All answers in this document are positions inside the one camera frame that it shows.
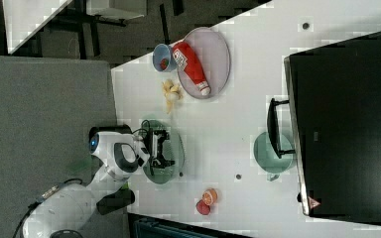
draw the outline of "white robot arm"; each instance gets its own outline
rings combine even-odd
[[[91,155],[104,164],[92,182],[88,186],[71,183],[51,188],[24,221],[24,238],[53,238],[60,231],[80,229],[95,211],[97,202],[118,191],[150,159],[142,138],[132,134],[98,132],[89,146]]]

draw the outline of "cable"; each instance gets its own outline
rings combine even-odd
[[[135,132],[137,132],[137,131],[145,131],[145,133],[148,134],[148,131],[145,130],[144,128],[137,129],[137,130],[135,130],[134,132],[132,132],[132,134],[135,134]]]
[[[32,203],[29,205],[29,210],[27,211],[27,213],[23,216],[23,218],[20,220],[20,223],[18,224],[17,228],[15,229],[15,232],[14,232],[14,235],[12,236],[12,238],[16,238],[17,237],[17,233],[18,233],[18,230],[20,229],[21,225],[24,223],[24,221],[26,220],[26,218],[32,213],[32,211],[34,209],[36,209],[36,207],[38,207],[40,204],[38,202],[35,202],[35,203]]]
[[[81,178],[71,178],[71,179],[68,179],[68,180],[64,181],[63,183],[68,183],[68,182],[73,181],[73,180],[79,181],[79,184],[82,184],[82,179]]]
[[[141,128],[144,128],[144,123],[147,123],[147,124],[148,124],[148,129],[150,130],[150,128],[151,128],[150,121],[149,121],[149,120],[144,120],[144,121],[142,121],[142,123],[141,123]]]

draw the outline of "red ketchup bottle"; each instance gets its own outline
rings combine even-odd
[[[203,74],[202,64],[200,64],[191,46],[186,42],[175,44],[173,47],[173,58],[178,63],[179,68],[193,81],[200,93],[203,96],[207,96],[211,88]]]

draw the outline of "plate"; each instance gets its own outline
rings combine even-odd
[[[203,96],[188,75],[178,70],[182,87],[190,96],[197,99],[207,99],[217,95],[227,82],[230,73],[230,53],[224,38],[210,28],[196,28],[188,33],[184,41],[192,47],[202,64],[211,92]]]

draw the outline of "floor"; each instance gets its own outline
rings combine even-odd
[[[92,51],[87,51],[87,59],[106,60],[114,67],[152,52],[157,44],[165,41],[161,4],[164,4],[166,11],[169,38],[175,42],[197,27],[213,26],[268,1],[184,0],[183,13],[174,16],[172,0],[148,0],[148,15],[126,21],[126,27],[97,24],[101,54],[94,57]],[[42,46],[39,57],[79,59],[77,34],[44,27],[39,35]],[[90,49],[91,40],[87,37],[90,36],[85,36],[86,43],[89,43],[87,49]],[[15,55],[36,57],[36,53],[29,53],[35,40],[31,39]]]

